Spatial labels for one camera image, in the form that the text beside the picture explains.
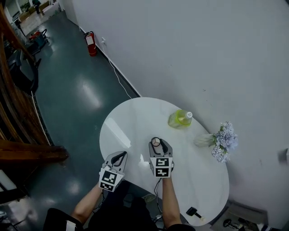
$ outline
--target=electrical outlet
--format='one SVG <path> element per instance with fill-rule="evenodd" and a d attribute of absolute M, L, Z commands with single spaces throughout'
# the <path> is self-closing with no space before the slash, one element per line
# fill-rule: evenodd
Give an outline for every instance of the electrical outlet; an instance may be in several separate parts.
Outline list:
<path fill-rule="evenodd" d="M 101 43 L 106 45 L 104 37 L 101 37 Z"/>

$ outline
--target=white tag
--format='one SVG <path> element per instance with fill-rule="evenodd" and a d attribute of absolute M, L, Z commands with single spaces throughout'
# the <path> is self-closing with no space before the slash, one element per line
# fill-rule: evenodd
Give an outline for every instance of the white tag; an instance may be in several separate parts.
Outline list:
<path fill-rule="evenodd" d="M 92 37 L 91 37 L 91 36 L 86 37 L 86 42 L 87 42 L 87 45 L 93 44 L 93 39 L 92 39 Z"/>
<path fill-rule="evenodd" d="M 66 231 L 75 231 L 75 224 L 71 221 L 67 221 Z"/>

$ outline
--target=white round table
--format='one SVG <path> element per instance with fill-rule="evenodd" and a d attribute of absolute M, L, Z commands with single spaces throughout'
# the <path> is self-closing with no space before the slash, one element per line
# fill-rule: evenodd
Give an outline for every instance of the white round table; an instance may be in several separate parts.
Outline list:
<path fill-rule="evenodd" d="M 151 193 L 158 179 L 149 167 L 149 141 L 153 137 L 166 140 L 172 146 L 172 181 L 181 214 L 193 226 L 214 219 L 223 209 L 229 194 L 227 167 L 211 156 L 211 148 L 198 148 L 194 137 L 207 134 L 195 119 L 191 126 L 178 130 L 168 125 L 170 114 L 177 106 L 154 98 L 134 98 L 118 105 L 105 119 L 100 132 L 100 150 L 105 160 L 111 153 L 127 151 L 125 179 Z M 162 184 L 158 186 L 162 198 Z M 186 211 L 194 207 L 203 222 Z"/>

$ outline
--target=shiny floor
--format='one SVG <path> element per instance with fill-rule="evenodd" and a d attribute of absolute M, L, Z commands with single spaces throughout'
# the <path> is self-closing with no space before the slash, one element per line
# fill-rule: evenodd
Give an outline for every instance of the shiny floor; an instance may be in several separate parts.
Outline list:
<path fill-rule="evenodd" d="M 38 168 L 26 184 L 30 198 L 4 208 L 13 224 L 23 220 L 17 225 L 21 231 L 42 230 L 49 208 L 71 213 L 97 183 L 104 161 L 100 129 L 109 112 L 129 99 L 107 60 L 100 53 L 89 56 L 83 33 L 64 12 L 49 18 L 40 29 L 45 28 L 49 43 L 37 54 L 42 61 L 36 98 L 52 141 L 65 146 L 70 157 L 63 165 Z M 130 190 L 137 196 L 146 194 L 135 185 Z M 152 216 L 157 215 L 156 203 L 151 208 Z"/>

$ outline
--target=white cable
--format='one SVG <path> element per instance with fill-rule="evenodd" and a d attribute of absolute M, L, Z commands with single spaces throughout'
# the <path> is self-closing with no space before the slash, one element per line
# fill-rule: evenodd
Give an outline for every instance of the white cable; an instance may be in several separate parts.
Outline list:
<path fill-rule="evenodd" d="M 117 76 L 117 79 L 118 79 L 119 84 L 123 87 L 123 89 L 125 90 L 127 96 L 128 96 L 129 98 L 131 98 L 130 95 L 127 93 L 125 87 L 121 84 L 121 82 L 120 82 L 120 80 L 119 80 L 119 77 L 118 77 L 118 75 L 117 75 L 117 73 L 116 73 L 116 70 L 115 70 L 114 66 L 112 65 L 112 63 L 111 63 L 110 60 L 109 60 L 109 57 L 107 56 L 107 54 L 106 54 L 105 51 L 104 51 L 104 47 L 103 47 L 103 53 L 104 53 L 104 55 L 107 57 L 108 62 L 110 63 L 110 65 L 112 66 L 112 68 L 113 68 L 113 70 L 114 70 L 114 73 L 115 73 L 116 76 Z"/>
<path fill-rule="evenodd" d="M 48 144 L 51 146 L 51 144 L 50 144 L 50 142 L 49 142 L 49 140 L 48 140 L 48 137 L 46 136 L 46 133 L 45 133 L 45 131 L 44 131 L 44 128 L 43 128 L 43 126 L 42 126 L 42 123 L 41 123 L 41 121 L 40 121 L 40 118 L 39 118 L 39 115 L 38 115 L 38 112 L 37 112 L 37 109 L 36 109 L 36 105 L 35 105 L 35 102 L 34 102 L 34 99 L 33 99 L 33 93 L 32 93 L 32 91 L 31 91 L 31 95 L 32 95 L 32 100 L 33 100 L 33 104 L 34 104 L 34 109 L 35 109 L 36 115 L 37 115 L 37 117 L 38 117 L 39 123 L 40 123 L 40 125 L 41 125 L 42 131 L 43 131 L 43 133 L 44 133 L 44 135 L 45 135 L 45 137 L 46 137 L 46 140 L 47 140 Z"/>

